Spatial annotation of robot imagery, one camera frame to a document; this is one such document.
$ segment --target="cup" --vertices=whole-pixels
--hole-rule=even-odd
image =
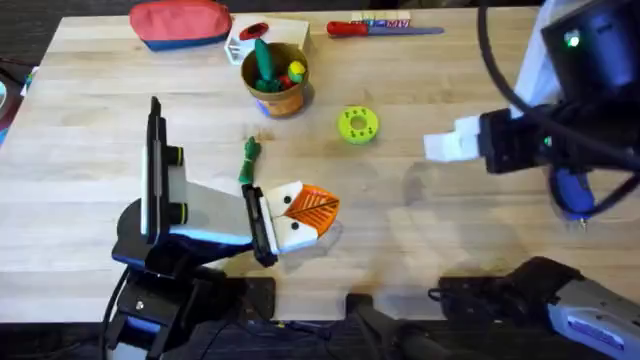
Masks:
[[[271,59],[275,68],[275,75],[287,74],[289,64],[299,61],[307,70],[304,73],[302,82],[293,87],[276,92],[265,93],[255,88],[256,81],[260,79],[260,71],[256,60],[256,53],[252,51],[242,62],[242,79],[251,95],[256,98],[258,107],[262,112],[270,117],[286,117],[295,114],[304,106],[304,88],[309,83],[309,65],[304,53],[296,45],[285,43],[267,44]]]

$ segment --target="blue pouch base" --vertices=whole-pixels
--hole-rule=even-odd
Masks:
[[[195,46],[209,45],[225,41],[229,33],[204,39],[191,40],[143,40],[151,51],[167,51],[185,49]]]

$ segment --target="green toy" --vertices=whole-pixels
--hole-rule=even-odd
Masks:
[[[364,106],[350,106],[338,118],[338,131],[352,144],[366,144],[378,133],[378,117]]]
[[[267,93],[280,91],[280,80],[275,77],[273,59],[271,58],[267,43],[262,39],[256,39],[255,52],[258,71],[260,71],[260,79],[256,80],[256,90]]]
[[[262,145],[253,136],[244,144],[244,163],[240,170],[240,176],[238,176],[240,183],[253,184],[253,165],[258,160],[261,151]]]

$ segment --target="blue sticker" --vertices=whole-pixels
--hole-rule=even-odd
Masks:
[[[258,107],[260,108],[260,110],[262,110],[263,114],[265,114],[266,116],[271,116],[271,114],[269,114],[269,109],[267,109],[267,107],[264,106],[264,104],[260,100],[256,100],[256,103],[258,103]]]
[[[605,343],[615,349],[624,351],[624,341],[622,340],[622,338],[610,331],[602,328],[597,328],[591,324],[587,324],[586,322],[580,321],[573,316],[569,316],[567,318],[567,325],[581,334]]]

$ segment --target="green plastic ring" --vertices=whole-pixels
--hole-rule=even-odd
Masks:
[[[364,106],[350,106],[338,118],[338,131],[352,144],[366,144],[378,133],[378,116]]]

